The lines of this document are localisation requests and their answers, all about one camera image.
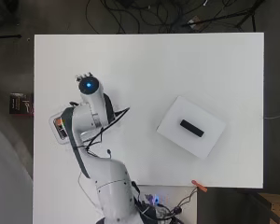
dark floor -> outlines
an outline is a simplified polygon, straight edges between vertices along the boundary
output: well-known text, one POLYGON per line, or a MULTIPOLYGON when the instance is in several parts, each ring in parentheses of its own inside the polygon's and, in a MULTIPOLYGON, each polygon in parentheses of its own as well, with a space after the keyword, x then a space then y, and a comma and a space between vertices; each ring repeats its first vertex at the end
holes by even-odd
MULTIPOLYGON (((145 6, 152 0, 138 0, 145 6)), ((170 1, 163 1, 169 14, 175 12, 170 1)), ((199 5, 202 0, 190 0, 185 11, 199 5)), ((18 17, 20 25, 11 21, 0 26, 0 35, 21 34, 21 39, 0 40, 0 100, 6 106, 8 116, 8 95, 10 92, 33 92, 34 90, 34 35, 35 34, 94 34, 85 20, 87 0, 22 0, 18 17)), ((224 8, 220 15, 250 7, 253 1, 237 0, 231 7, 224 8)), ((222 9, 221 0, 209 0, 206 7, 188 14, 183 22, 197 15, 202 19, 213 18, 222 9)), ((114 18, 104 9, 100 1, 91 0, 88 15, 92 25, 102 34, 115 34, 119 30, 114 18)), ((147 21, 158 20, 150 14, 147 21)), ((240 19, 226 22, 236 23, 240 19)), ((267 0, 256 13, 258 31, 265 32, 264 104, 265 116, 280 115, 280 0, 267 0)), ((214 22, 203 32, 239 32, 214 22)), ((137 33, 135 20, 128 14, 122 15, 122 26, 127 34, 137 33)), ((243 29, 252 31, 251 20, 243 29)), ((145 25, 141 21, 141 33, 156 34, 159 27, 145 25)), ((190 29, 174 28, 177 33, 192 32, 190 29)), ((25 144, 33 154, 33 119, 9 117, 25 144)), ((262 191, 280 194, 280 119, 264 121, 264 189, 262 191)), ((198 196, 198 223, 269 223, 269 219, 246 197, 233 189, 210 189, 198 196)))

wire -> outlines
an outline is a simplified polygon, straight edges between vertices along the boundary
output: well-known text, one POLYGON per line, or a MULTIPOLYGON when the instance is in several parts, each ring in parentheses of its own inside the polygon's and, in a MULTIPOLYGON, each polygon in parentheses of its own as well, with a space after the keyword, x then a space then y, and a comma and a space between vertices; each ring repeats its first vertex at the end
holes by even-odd
POLYGON ((83 190, 83 192, 84 192, 84 194, 86 195, 86 197, 88 198, 88 200, 92 203, 92 205, 93 205, 96 209, 98 209, 98 205, 96 205, 96 204, 92 201, 91 197, 86 193, 86 191, 84 190, 84 188, 82 188, 81 183, 80 183, 81 175, 82 175, 82 172, 80 172, 80 174, 79 174, 79 176, 78 176, 78 178, 77 178, 77 183, 78 183, 78 185, 80 186, 80 188, 83 190))
POLYGON ((120 116, 115 119, 112 123, 110 123, 108 126, 106 126, 105 128, 102 128, 100 132, 98 132, 98 134, 96 134, 93 138, 90 138, 86 141, 84 141, 84 143, 89 142, 88 145, 86 146, 86 149, 89 149, 89 147, 91 147, 93 145, 93 141, 100 136, 101 134, 103 134, 103 132, 105 132, 106 130, 108 130, 109 128, 111 128, 114 124, 116 124, 128 111, 130 110, 130 108, 126 108, 124 110, 121 111, 120 116))
POLYGON ((177 205, 177 207, 181 207, 182 205, 184 205, 184 204, 186 204, 186 203, 189 203, 189 202, 190 202, 190 198, 191 198, 191 197, 193 196, 193 194, 196 193, 196 192, 197 192, 197 188, 194 188, 193 191, 190 193, 189 196, 183 198, 183 199, 179 202, 179 204, 177 205))
POLYGON ((202 1, 198 6, 196 6, 195 8, 189 10, 188 12, 185 12, 185 13, 183 14, 183 16, 186 16, 187 14, 189 14, 189 13, 191 13, 191 12, 197 10, 198 8, 203 7, 204 2, 205 2, 205 0, 203 0, 203 1, 202 1))
MULTIPOLYGON (((116 0, 112 0, 112 1, 113 1, 114 5, 116 6, 116 8, 119 9, 119 6, 118 6, 118 4, 116 3, 116 0)), ((120 34, 120 29, 122 30, 122 32, 123 32, 124 34, 126 34, 126 33, 125 33, 125 30, 123 30, 123 28, 122 28, 121 22, 122 22, 122 15, 121 15, 121 12, 119 12, 119 23, 120 23, 120 25, 119 25, 118 34, 120 34)))
POLYGON ((119 22, 119 20, 116 18, 116 16, 113 14, 113 12, 110 10, 110 7, 106 4, 106 0, 100 0, 102 5, 104 6, 104 8, 111 14, 111 16, 114 18, 114 20, 116 21, 116 23, 119 25, 119 28, 122 30, 122 32, 125 34, 124 29, 121 26, 121 22, 119 22))
POLYGON ((142 210, 142 209, 140 208, 140 206, 139 206, 138 203, 135 203, 135 205, 136 205, 136 208, 139 210, 139 212, 142 213, 142 215, 143 215, 144 217, 146 217, 147 219, 150 219, 150 220, 152 220, 152 221, 165 221, 165 220, 170 220, 170 219, 175 218, 176 215, 178 215, 178 214, 181 213, 181 211, 182 211, 182 210, 181 210, 181 207, 182 207, 183 205, 185 205, 186 203, 189 203, 191 197, 192 197, 193 194, 196 193, 196 192, 197 192, 197 188, 194 188, 193 191, 190 193, 190 195, 187 196, 187 197, 185 197, 184 199, 182 199, 182 200, 179 202, 179 204, 178 204, 174 209, 172 209, 171 211, 170 211, 170 209, 169 209, 168 207, 164 206, 163 204, 159 204, 159 205, 158 205, 159 207, 163 207, 163 208, 165 208, 165 209, 168 211, 168 213, 165 214, 165 216, 164 216, 163 218, 150 217, 149 215, 146 215, 146 214, 145 214, 145 212, 149 209, 149 207, 152 206, 152 205, 150 205, 150 204, 147 204, 147 208, 144 209, 144 210, 142 210))
MULTIPOLYGON (((231 2, 231 0, 228 0, 227 2, 225 2, 225 0, 222 0, 222 4, 223 4, 223 8, 214 16, 213 19, 215 19, 223 10, 225 7, 230 7, 232 6, 237 0, 233 0, 233 2, 231 2)), ((204 26, 204 28, 202 28, 202 30, 199 31, 199 33, 203 32, 205 29, 207 29, 210 24, 212 24, 212 21, 210 21, 207 25, 204 26)))
POLYGON ((111 10, 111 11, 119 11, 119 12, 125 12, 125 13, 128 13, 130 16, 132 16, 132 17, 135 19, 135 21, 137 22, 137 32, 138 32, 138 34, 140 34, 140 22, 139 22, 139 20, 138 20, 131 12, 129 12, 129 11, 125 10, 125 9, 111 8, 111 7, 107 6, 107 5, 105 5, 105 4, 103 3, 102 0, 101 0, 101 3, 102 3, 103 6, 106 7, 108 10, 111 10))
POLYGON ((280 119, 280 116, 275 116, 275 117, 264 117, 264 119, 280 119))
POLYGON ((88 5, 90 4, 91 0, 88 0, 87 5, 85 7, 85 18, 86 21, 88 23, 88 25, 92 28, 92 30, 96 33, 96 34, 100 34, 99 32, 97 32, 97 30, 93 27, 93 25, 91 24, 90 20, 88 19, 88 5))

